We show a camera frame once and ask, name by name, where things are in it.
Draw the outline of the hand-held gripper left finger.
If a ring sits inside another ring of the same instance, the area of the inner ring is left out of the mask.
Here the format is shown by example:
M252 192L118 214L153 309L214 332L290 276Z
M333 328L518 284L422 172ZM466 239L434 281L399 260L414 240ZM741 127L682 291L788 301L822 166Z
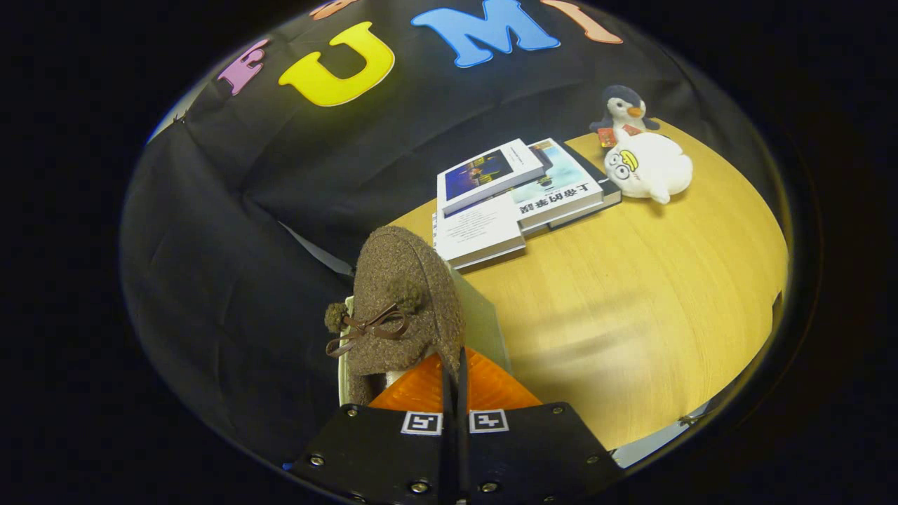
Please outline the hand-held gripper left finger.
M345 504L456 504L458 390L440 371L440 412L347 403L289 463L290 476Z

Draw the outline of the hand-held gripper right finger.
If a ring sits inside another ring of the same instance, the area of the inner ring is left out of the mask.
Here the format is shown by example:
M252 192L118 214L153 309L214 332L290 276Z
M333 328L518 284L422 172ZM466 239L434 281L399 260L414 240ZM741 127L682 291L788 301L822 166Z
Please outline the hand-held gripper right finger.
M469 409L467 354L457 386L459 504L586 504L624 470L575 409L549 403Z

